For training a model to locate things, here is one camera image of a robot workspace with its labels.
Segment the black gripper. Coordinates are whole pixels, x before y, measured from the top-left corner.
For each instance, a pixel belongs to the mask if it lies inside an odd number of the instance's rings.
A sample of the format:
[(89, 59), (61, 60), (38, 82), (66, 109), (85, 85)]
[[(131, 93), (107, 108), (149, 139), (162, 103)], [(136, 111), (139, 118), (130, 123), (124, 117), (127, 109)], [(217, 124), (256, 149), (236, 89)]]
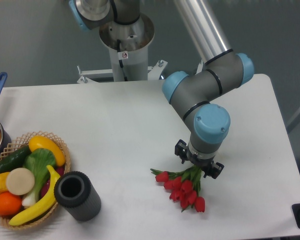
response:
[(174, 147), (174, 154), (179, 156), (181, 163), (190, 161), (193, 165), (204, 172), (203, 177), (211, 177), (216, 179), (224, 169), (224, 165), (214, 162), (217, 150), (210, 153), (203, 153), (195, 149), (191, 142), (186, 144), (183, 140), (179, 140)]

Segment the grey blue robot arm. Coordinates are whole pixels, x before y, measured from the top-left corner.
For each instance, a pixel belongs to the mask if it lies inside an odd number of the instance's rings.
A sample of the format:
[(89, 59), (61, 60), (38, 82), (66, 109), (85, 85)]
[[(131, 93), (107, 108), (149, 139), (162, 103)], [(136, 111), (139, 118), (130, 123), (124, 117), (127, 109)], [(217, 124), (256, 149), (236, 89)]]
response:
[[(224, 166), (214, 157), (226, 138), (229, 113), (213, 100), (252, 79), (252, 60), (234, 53), (206, 0), (177, 0), (175, 6), (201, 56), (202, 70), (195, 75), (177, 71), (162, 84), (162, 92), (190, 131), (189, 142), (175, 145), (174, 153), (205, 176), (217, 178)], [(71, 0), (69, 7), (83, 30), (99, 29), (108, 48), (116, 82), (146, 81), (148, 46), (155, 34), (151, 19), (141, 13), (138, 0)]]

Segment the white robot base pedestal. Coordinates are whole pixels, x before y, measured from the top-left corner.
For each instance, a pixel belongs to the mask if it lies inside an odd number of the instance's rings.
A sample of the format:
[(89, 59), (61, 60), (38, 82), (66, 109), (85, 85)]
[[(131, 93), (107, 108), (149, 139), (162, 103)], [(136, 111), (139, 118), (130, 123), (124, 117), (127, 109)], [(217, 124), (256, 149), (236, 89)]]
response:
[(148, 49), (155, 36), (151, 19), (141, 13), (132, 24), (108, 22), (99, 28), (99, 37), (108, 49), (111, 69), (78, 69), (79, 84), (93, 79), (112, 78), (114, 82), (162, 80), (168, 62), (160, 59), (155, 65), (148, 65)]

